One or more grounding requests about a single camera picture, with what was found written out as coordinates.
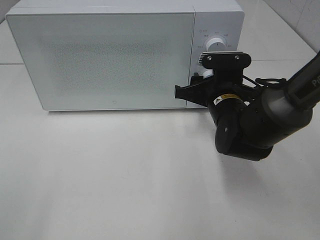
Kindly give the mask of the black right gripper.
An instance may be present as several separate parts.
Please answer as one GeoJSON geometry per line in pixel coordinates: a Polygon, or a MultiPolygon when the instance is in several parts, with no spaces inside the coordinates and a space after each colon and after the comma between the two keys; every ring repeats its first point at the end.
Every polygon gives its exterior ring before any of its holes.
{"type": "Polygon", "coordinates": [[[238,125],[245,102],[250,101],[250,87],[243,83],[214,82],[197,72],[188,86],[174,87],[174,98],[207,107],[216,125],[238,125]]]}

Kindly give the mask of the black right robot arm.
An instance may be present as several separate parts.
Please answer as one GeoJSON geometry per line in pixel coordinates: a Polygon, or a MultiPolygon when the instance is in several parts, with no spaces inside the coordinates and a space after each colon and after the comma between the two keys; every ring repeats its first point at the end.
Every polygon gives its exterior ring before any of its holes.
{"type": "Polygon", "coordinates": [[[289,79],[257,78],[250,85],[243,83],[252,62],[247,53],[204,52],[198,62],[212,75],[195,73],[189,85],[175,87],[174,96],[208,108],[219,153],[260,161],[311,122],[320,100],[318,55],[289,79]]]}

